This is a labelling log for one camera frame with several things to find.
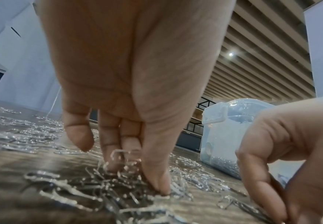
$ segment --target plastic storage box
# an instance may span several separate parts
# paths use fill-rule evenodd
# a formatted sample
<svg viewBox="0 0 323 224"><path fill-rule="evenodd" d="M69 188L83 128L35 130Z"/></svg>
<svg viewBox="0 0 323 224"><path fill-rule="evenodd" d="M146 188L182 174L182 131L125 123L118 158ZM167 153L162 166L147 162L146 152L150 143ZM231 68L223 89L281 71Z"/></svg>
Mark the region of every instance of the plastic storage box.
<svg viewBox="0 0 323 224"><path fill-rule="evenodd" d="M259 112L274 105L255 99L238 99L217 103L205 108L200 159L202 162L240 178L235 150ZM283 185L301 166L302 162L277 161L269 164L270 173Z"/></svg>

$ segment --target ceiling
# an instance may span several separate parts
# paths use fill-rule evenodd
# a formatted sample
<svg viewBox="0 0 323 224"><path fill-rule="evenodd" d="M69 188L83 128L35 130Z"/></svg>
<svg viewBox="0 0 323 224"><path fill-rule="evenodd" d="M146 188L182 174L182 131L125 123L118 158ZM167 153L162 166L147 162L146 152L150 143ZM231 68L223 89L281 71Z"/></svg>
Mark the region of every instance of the ceiling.
<svg viewBox="0 0 323 224"><path fill-rule="evenodd" d="M315 97L303 11L319 1L237 0L205 95L266 102Z"/></svg>

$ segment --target finger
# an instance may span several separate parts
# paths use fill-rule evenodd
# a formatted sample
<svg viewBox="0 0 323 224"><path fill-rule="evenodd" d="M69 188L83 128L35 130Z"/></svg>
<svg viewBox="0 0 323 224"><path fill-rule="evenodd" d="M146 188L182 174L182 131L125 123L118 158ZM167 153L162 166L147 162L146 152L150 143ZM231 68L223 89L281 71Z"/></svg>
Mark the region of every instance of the finger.
<svg viewBox="0 0 323 224"><path fill-rule="evenodd" d="M268 131L254 124L246 132L237 151L241 179L251 198L263 207L276 223L287 220L286 207L277 190L271 185L267 157L273 140Z"/></svg>
<svg viewBox="0 0 323 224"><path fill-rule="evenodd" d="M103 158L105 162L109 163L108 169L110 171L117 171L120 168L123 158L120 153L114 153L113 158L111 158L111 154L114 150L121 149L119 129L121 119L99 110L97 120Z"/></svg>
<svg viewBox="0 0 323 224"><path fill-rule="evenodd" d="M314 150L289 181L285 201L292 223L317 224L323 217L323 148Z"/></svg>
<svg viewBox="0 0 323 224"><path fill-rule="evenodd" d="M64 92L62 92L62 108L68 138L82 151L89 151L94 145L89 122L91 109L70 99Z"/></svg>
<svg viewBox="0 0 323 224"><path fill-rule="evenodd" d="M182 130L167 123L145 124L142 169L155 190L170 193L169 156Z"/></svg>
<svg viewBox="0 0 323 224"><path fill-rule="evenodd" d="M126 161L137 161L140 159L142 149L139 139L140 131L141 123L139 121L122 119L120 126L121 146L123 150L130 152L129 154L124 154Z"/></svg>

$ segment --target hand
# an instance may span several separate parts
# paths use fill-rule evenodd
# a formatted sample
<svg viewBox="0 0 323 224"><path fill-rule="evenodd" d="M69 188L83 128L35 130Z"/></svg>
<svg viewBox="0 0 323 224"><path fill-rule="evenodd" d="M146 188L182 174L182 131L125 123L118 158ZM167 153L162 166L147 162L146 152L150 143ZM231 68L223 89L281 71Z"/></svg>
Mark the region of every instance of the hand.
<svg viewBox="0 0 323 224"><path fill-rule="evenodd" d="M323 217L323 99L289 103L260 114L236 152L252 199L276 223L320 223ZM306 160L280 188L268 172L276 160Z"/></svg>
<svg viewBox="0 0 323 224"><path fill-rule="evenodd" d="M169 154L206 87L234 5L235 0L42 1L39 14L71 141L83 151L93 146L89 113L98 109L109 168L118 169L113 150L139 150L147 179L169 193Z"/></svg>

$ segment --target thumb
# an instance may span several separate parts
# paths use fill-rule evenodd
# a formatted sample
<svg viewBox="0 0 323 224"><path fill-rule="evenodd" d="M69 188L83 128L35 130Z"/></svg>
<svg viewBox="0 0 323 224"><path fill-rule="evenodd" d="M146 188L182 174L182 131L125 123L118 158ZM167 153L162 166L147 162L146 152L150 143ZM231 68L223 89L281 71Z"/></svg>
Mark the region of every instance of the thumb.
<svg viewBox="0 0 323 224"><path fill-rule="evenodd" d="M167 122L145 124L142 144L142 170L145 177L161 194L170 193L169 156L182 127Z"/></svg>
<svg viewBox="0 0 323 224"><path fill-rule="evenodd" d="M292 223L320 224L323 217L323 150L314 150L285 190Z"/></svg>

